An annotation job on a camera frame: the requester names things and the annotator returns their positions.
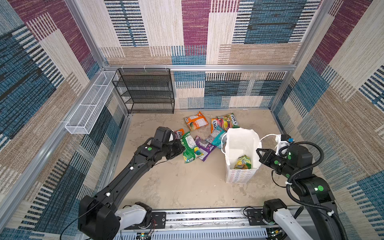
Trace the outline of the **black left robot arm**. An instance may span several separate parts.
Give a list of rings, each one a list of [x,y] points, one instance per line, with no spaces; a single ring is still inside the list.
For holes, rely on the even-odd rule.
[[[117,177],[94,196],[81,199],[78,230],[93,240],[112,240],[118,232],[133,225],[152,226],[152,208],[148,205],[137,202],[124,209],[118,207],[137,181],[158,161],[171,160],[184,150],[174,131],[158,127],[154,137],[138,147]]]

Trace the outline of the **teal snack bag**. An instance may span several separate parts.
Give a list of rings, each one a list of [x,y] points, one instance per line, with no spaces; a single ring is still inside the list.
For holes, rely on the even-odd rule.
[[[206,142],[218,147],[222,148],[223,144],[226,142],[226,131],[222,129],[220,126],[216,127],[215,130],[206,138]]]

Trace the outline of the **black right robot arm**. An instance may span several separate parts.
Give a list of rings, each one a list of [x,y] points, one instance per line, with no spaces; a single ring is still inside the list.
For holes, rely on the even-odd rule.
[[[260,163],[286,177],[289,198],[307,209],[322,240],[348,239],[329,184],[313,174],[313,168],[324,160],[321,147],[311,142],[297,142],[278,152],[261,148],[256,152]]]

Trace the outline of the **white printed paper bag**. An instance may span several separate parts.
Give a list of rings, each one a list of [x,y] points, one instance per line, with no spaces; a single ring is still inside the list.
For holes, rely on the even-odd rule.
[[[262,148],[262,140],[254,130],[230,128],[224,134],[221,152],[226,161],[228,184],[247,184],[261,166],[256,150]]]

